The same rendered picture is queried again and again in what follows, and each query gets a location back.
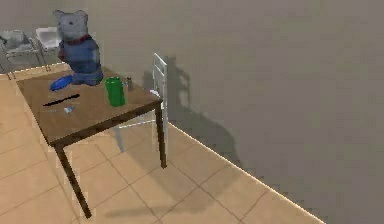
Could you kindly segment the brown wooden table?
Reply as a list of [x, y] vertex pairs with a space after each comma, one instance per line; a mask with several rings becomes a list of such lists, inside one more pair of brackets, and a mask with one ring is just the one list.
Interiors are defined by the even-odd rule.
[[[107, 89], [103, 83], [97, 86], [70, 85], [58, 91], [51, 91], [50, 85], [67, 73], [67, 71], [62, 71], [34, 76], [18, 80], [16, 84], [29, 106], [46, 143], [56, 152], [84, 215], [90, 218], [92, 213], [64, 148], [148, 113], [153, 109], [160, 115], [162, 100], [138, 84], [133, 85], [132, 91], [124, 93], [126, 104], [120, 107], [112, 107], [109, 104]], [[49, 107], [43, 106], [48, 102], [74, 94], [80, 94], [80, 97]], [[64, 108], [71, 106], [74, 106], [73, 112], [66, 113]], [[163, 140], [162, 123], [158, 122], [157, 125], [159, 151], [162, 153], [164, 151], [161, 146]], [[167, 166], [166, 156], [160, 156], [160, 164], [163, 168]]]

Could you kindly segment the blue plate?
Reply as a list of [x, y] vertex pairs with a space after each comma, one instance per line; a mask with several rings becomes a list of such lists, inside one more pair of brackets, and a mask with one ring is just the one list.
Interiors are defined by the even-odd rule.
[[73, 79], [72, 75], [63, 76], [63, 77], [57, 79], [56, 81], [54, 81], [50, 85], [50, 90], [51, 91], [57, 91], [57, 90], [63, 89], [65, 87], [67, 87], [72, 82], [72, 79]]

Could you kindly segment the green cup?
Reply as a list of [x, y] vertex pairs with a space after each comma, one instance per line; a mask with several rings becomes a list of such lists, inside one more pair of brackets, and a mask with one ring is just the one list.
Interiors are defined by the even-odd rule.
[[105, 80], [107, 96], [112, 107], [119, 107], [125, 104], [123, 83], [119, 77], [109, 77]]

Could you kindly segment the white chair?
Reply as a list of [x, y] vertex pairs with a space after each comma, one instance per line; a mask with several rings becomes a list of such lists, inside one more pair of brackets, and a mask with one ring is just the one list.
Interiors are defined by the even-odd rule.
[[50, 65], [46, 62], [45, 54], [58, 51], [62, 41], [56, 27], [40, 27], [36, 29], [36, 39], [46, 71], [50, 71]]
[[147, 118], [145, 115], [140, 115], [135, 118], [133, 123], [119, 125], [114, 128], [115, 138], [117, 140], [119, 149], [121, 152], [124, 152], [123, 141], [121, 138], [120, 130], [124, 128], [131, 128], [139, 125], [153, 124], [153, 130], [158, 132], [157, 123], [162, 123], [163, 140], [161, 146], [164, 148], [164, 151], [160, 153], [161, 157], [166, 156], [168, 151], [168, 91], [167, 91], [167, 73], [168, 73], [168, 64], [167, 62], [158, 54], [153, 54], [153, 64], [152, 64], [152, 80], [153, 87], [149, 90], [150, 93], [159, 97], [162, 102], [160, 105], [161, 114], [158, 115], [156, 110], [151, 111], [152, 117]]

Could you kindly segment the grey chair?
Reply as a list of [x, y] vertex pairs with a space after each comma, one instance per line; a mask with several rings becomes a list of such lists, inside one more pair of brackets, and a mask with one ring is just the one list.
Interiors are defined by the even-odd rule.
[[0, 48], [5, 54], [5, 58], [9, 63], [6, 74], [8, 76], [14, 74], [14, 66], [11, 58], [32, 54], [36, 57], [39, 65], [42, 65], [35, 40], [28, 36], [23, 30], [0, 31]]

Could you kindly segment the grey teddy bear blue clothes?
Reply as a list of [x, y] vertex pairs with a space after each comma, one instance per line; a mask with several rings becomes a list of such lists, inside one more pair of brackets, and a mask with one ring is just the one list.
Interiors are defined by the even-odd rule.
[[54, 10], [61, 39], [58, 58], [73, 71], [73, 85], [96, 86], [103, 80], [99, 46], [89, 33], [88, 14]]

